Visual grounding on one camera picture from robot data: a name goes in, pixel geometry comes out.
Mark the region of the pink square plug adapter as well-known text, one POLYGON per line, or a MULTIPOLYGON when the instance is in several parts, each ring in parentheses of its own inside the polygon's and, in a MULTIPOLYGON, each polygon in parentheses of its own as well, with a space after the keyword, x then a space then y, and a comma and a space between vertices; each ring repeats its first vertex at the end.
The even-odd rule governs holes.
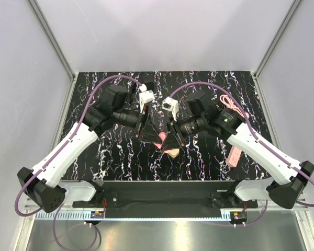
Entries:
MULTIPOLYGON (((166 138, 166 133, 165 132, 160 132, 159 133, 159 137, 162 141, 162 143, 164 142, 165 138, 166 138)), ((162 143, 154 143, 154 145, 160 150, 162 148, 162 143)))

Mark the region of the beige red power strip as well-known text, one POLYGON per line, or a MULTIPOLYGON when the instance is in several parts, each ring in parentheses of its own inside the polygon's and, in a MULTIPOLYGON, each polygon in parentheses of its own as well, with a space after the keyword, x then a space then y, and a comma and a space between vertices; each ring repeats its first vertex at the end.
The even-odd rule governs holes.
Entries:
POLYGON ((171 149, 171 150, 166 150, 164 151, 164 154, 167 154, 171 158, 175 158, 179 155, 180 150, 179 149, 171 149))

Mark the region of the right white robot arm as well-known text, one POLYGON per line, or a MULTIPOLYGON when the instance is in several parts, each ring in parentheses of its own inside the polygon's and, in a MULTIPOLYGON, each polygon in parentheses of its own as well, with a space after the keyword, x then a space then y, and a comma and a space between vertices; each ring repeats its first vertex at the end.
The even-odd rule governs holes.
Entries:
POLYGON ((227 192, 215 197, 218 206, 239 207, 249 200, 272 200, 282 208, 292 209, 314 165, 285 155, 247 125, 239 113, 222 104, 209 103, 202 91, 190 98, 187 102, 190 116, 183 120, 176 117, 178 101, 170 97, 163 100, 162 108, 172 112, 172 117, 167 122, 161 149, 182 148, 190 135, 206 131, 239 148, 270 174, 267 179, 235 181, 227 192))

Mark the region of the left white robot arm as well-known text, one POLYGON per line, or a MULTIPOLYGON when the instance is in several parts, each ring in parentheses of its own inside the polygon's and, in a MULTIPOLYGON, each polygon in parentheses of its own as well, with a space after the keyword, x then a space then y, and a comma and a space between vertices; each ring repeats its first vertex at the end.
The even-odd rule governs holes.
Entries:
POLYGON ((23 167, 17 174, 23 192, 46 213, 68 202, 86 202, 91 207, 103 203, 101 181, 61 181, 72 163, 103 133, 119 124, 133 130, 143 143, 162 142, 151 121, 148 103, 154 93, 142 85, 139 93, 140 110, 126 106, 131 94, 123 86, 111 85, 103 100, 94 102, 83 113, 83 120, 73 125, 66 137, 33 168, 23 167))

